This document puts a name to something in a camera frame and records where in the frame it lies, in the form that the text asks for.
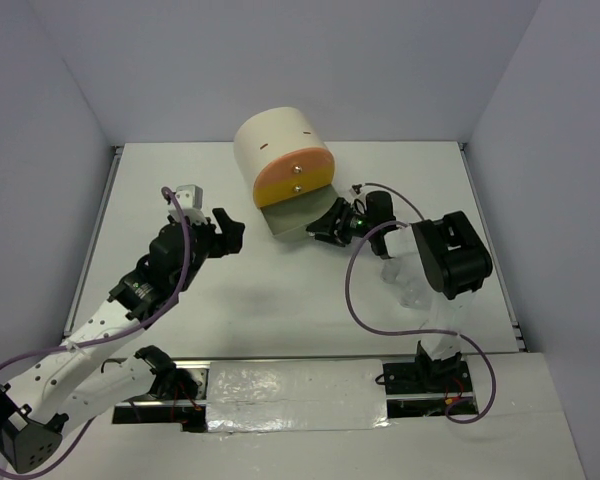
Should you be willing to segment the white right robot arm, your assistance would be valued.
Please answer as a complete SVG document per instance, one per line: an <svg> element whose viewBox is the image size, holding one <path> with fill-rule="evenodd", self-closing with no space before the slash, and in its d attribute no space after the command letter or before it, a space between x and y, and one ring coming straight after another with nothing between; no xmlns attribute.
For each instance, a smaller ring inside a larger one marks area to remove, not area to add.
<svg viewBox="0 0 600 480"><path fill-rule="evenodd" d="M401 285L403 304L428 311L418 328L424 336L416 347L417 384L436 391L459 375L459 333L476 292L493 272L492 257L465 212L401 226L390 193L375 190L351 202L337 198L306 232L339 247L354 238L368 241L384 261L384 281Z"/></svg>

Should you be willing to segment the grey bottom drawer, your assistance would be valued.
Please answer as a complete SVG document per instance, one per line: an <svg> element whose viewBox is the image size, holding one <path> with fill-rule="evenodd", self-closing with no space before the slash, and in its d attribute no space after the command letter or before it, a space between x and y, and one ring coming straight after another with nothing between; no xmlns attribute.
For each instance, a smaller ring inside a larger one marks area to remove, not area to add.
<svg viewBox="0 0 600 480"><path fill-rule="evenodd" d="M323 217L338 198L336 189L329 185L263 207L261 213L275 240L297 242L308 236L306 227Z"/></svg>

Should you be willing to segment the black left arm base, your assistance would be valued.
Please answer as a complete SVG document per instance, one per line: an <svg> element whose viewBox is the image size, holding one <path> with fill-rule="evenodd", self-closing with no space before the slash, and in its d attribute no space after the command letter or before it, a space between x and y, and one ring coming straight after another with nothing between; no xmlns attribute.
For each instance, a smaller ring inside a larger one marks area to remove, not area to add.
<svg viewBox="0 0 600 480"><path fill-rule="evenodd" d="M154 379L146 393L114 407L112 423L173 424L183 432L205 433L209 369L186 367L156 346L143 347L132 358L147 363Z"/></svg>

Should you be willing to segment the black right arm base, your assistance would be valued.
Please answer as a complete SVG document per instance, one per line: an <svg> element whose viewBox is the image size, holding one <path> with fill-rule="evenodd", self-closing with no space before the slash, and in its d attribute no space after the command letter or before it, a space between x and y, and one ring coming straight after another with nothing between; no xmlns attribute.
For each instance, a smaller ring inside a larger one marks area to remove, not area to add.
<svg viewBox="0 0 600 480"><path fill-rule="evenodd" d="M472 391L468 365L461 353L445 360L432 360L424 350L418 351L413 360L384 363L375 383L383 386L388 395L456 393L462 396Z"/></svg>

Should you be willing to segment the orange top drawer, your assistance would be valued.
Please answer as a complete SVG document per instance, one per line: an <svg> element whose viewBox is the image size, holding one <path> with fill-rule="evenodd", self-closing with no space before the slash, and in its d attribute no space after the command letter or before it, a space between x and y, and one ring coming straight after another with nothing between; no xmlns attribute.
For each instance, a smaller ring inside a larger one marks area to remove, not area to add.
<svg viewBox="0 0 600 480"><path fill-rule="evenodd" d="M302 185L315 189L332 182L335 160L326 148L310 147L287 153L271 161L256 177L254 186Z"/></svg>

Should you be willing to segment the yellow drawer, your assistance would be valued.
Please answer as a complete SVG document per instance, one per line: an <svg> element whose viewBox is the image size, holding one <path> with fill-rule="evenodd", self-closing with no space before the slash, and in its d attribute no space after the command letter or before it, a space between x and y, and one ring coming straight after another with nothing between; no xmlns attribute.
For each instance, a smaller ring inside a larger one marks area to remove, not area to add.
<svg viewBox="0 0 600 480"><path fill-rule="evenodd" d="M328 186L333 180L334 172L332 167L303 170L300 173L295 173L292 169L265 170L254 183L254 203L262 208Z"/></svg>

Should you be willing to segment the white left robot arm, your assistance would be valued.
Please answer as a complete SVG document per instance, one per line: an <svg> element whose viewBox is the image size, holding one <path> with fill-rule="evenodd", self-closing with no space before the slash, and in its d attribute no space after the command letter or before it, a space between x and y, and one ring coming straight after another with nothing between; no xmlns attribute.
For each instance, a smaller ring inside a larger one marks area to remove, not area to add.
<svg viewBox="0 0 600 480"><path fill-rule="evenodd" d="M239 253L244 230L222 208L200 223L171 218L61 352L0 383L0 453L16 473L41 467L66 435L119 402L162 399L180 388L189 397L197 393L191 375L156 346L107 362L147 330L145 320L171 309L173 293L186 291L206 260Z"/></svg>

